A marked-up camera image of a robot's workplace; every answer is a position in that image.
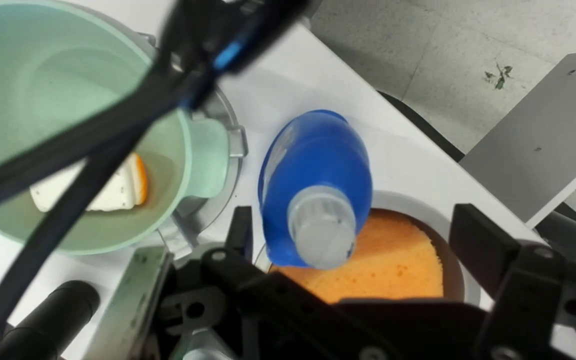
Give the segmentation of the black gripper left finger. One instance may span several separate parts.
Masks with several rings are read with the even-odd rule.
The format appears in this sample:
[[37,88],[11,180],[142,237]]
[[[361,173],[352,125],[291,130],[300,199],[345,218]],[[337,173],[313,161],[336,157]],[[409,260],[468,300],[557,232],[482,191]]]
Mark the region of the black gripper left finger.
[[249,207],[234,211],[224,249],[230,259],[251,260],[254,221]]

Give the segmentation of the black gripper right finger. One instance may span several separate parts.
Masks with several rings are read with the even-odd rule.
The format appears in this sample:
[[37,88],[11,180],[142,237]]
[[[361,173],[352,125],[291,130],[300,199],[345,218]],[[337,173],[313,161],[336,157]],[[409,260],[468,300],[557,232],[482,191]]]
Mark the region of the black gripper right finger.
[[482,215],[473,204],[455,204],[448,245],[463,268],[496,294],[521,245]]

